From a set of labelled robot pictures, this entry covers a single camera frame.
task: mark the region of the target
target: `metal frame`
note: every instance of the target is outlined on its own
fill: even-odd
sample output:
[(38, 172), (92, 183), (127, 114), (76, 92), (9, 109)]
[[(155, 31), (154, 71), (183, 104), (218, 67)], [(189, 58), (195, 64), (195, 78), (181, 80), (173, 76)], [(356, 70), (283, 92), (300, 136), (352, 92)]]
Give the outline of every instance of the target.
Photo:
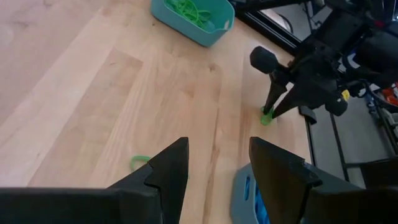
[(373, 11), (376, 19), (381, 21), (390, 21), (396, 16), (396, 0), (389, 1), (374, 1)]
[(236, 11), (253, 12), (273, 7), (288, 6), (291, 4), (300, 4), (309, 0), (263, 0), (263, 1), (247, 1), (244, 4), (238, 4)]
[(308, 118), (305, 118), (305, 128), (307, 129), (308, 147), (310, 148), (311, 164), (317, 166), (317, 161), (315, 160), (315, 152), (313, 150), (312, 144), (312, 132), (311, 132), (311, 122)]
[(301, 44), (297, 37), (262, 12), (237, 11), (236, 17), (293, 56), (297, 47)]
[[(398, 155), (398, 145), (396, 144), (397, 139), (394, 136), (393, 132), (391, 131), (390, 125), (387, 122), (386, 117), (383, 115), (383, 113), (381, 111), (381, 107), (378, 105), (378, 103), (376, 101), (374, 103), (375, 103), (376, 112), (380, 117), (380, 121), (381, 121), (382, 126), (383, 126), (383, 128), (387, 134), (387, 137), (390, 141), (391, 147), (394, 150), (394, 153), (396, 155)], [(344, 178), (345, 178), (345, 181), (349, 182), (348, 169), (360, 168), (361, 165), (369, 164), (369, 163), (372, 163), (373, 161), (371, 161), (371, 162), (346, 162), (344, 153), (343, 153), (343, 148), (341, 147), (341, 143), (340, 143), (340, 137), (339, 137), (338, 131), (337, 131), (336, 121), (332, 114), (330, 115), (330, 119), (331, 119), (331, 124), (333, 126), (333, 132), (334, 132), (335, 138), (336, 138), (336, 143), (337, 143), (338, 154), (340, 157), (341, 166), (343, 167)]]

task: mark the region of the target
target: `red object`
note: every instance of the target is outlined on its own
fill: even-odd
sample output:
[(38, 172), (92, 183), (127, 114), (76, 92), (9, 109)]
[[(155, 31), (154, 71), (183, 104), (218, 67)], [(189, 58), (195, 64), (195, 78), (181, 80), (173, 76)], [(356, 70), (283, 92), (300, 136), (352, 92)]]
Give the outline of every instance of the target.
[(397, 100), (396, 97), (394, 97), (394, 95), (388, 96), (388, 97), (387, 97), (387, 101), (388, 101), (390, 104), (393, 104), (393, 105), (398, 106), (398, 100)]
[(374, 21), (374, 25), (378, 28), (383, 28), (386, 24), (383, 21)]
[(388, 96), (394, 96), (394, 91), (392, 90), (392, 88), (386, 88), (385, 90), (382, 90), (382, 92), (385, 98), (387, 98)]

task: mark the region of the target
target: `cable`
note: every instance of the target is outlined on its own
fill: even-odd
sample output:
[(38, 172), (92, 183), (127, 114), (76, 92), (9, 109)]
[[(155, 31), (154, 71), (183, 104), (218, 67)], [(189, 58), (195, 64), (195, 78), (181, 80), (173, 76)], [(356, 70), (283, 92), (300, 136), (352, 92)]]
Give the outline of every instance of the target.
[(314, 29), (313, 29), (313, 27), (312, 27), (311, 21), (312, 21), (315, 25), (317, 25), (317, 26), (322, 25), (322, 22), (321, 22), (321, 21), (315, 22), (315, 21), (313, 20), (313, 18), (310, 16), (309, 11), (308, 11), (308, 10), (305, 10), (305, 9), (303, 8), (303, 6), (301, 6), (301, 8), (302, 8), (302, 11), (305, 12), (305, 14), (307, 15), (308, 25), (310, 26), (310, 30), (311, 30), (311, 33), (312, 33), (312, 31), (313, 31)]
[(341, 58), (341, 62), (343, 62), (344, 67), (346, 67), (346, 69), (349, 72), (352, 72), (355, 75), (360, 75), (360, 76), (364, 76), (364, 77), (373, 76), (373, 75), (381, 75), (381, 73), (379, 73), (379, 72), (363, 72), (363, 71), (359, 71), (358, 69), (354, 68), (348, 61), (348, 55), (343, 55)]
[(377, 95), (375, 92), (373, 92), (367, 80), (361, 80), (361, 81), (364, 83), (367, 92), (373, 97), (374, 101), (380, 103), (382, 108), (387, 108), (387, 110), (398, 111), (398, 106), (387, 102), (386, 100), (382, 99), (379, 95)]
[(293, 26), (292, 26), (292, 24), (290, 23), (290, 21), (285, 17), (285, 16), (283, 16), (282, 14), (279, 14), (278, 13), (278, 15), (287, 23), (287, 25), (289, 25), (289, 27), (290, 27), (290, 32), (293, 34), (294, 32), (293, 32)]

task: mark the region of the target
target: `wooden table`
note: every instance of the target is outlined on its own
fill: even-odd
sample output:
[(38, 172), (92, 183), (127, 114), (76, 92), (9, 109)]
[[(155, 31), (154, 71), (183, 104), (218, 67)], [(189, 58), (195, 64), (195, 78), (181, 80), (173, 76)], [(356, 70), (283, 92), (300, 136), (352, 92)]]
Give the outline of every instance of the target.
[(107, 187), (135, 155), (189, 137), (181, 223), (229, 223), (251, 136), (310, 160), (304, 119), (269, 126), (269, 77), (249, 64), (262, 45), (236, 20), (206, 49), (154, 19), (148, 0), (0, 2), (0, 185)]

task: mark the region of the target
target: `black knob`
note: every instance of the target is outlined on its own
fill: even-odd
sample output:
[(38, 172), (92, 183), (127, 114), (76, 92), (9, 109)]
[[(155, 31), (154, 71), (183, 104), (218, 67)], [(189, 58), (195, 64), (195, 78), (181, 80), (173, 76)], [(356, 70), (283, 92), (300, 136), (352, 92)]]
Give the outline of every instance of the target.
[(278, 66), (276, 56), (264, 47), (256, 47), (250, 54), (250, 64), (265, 74), (270, 74)]

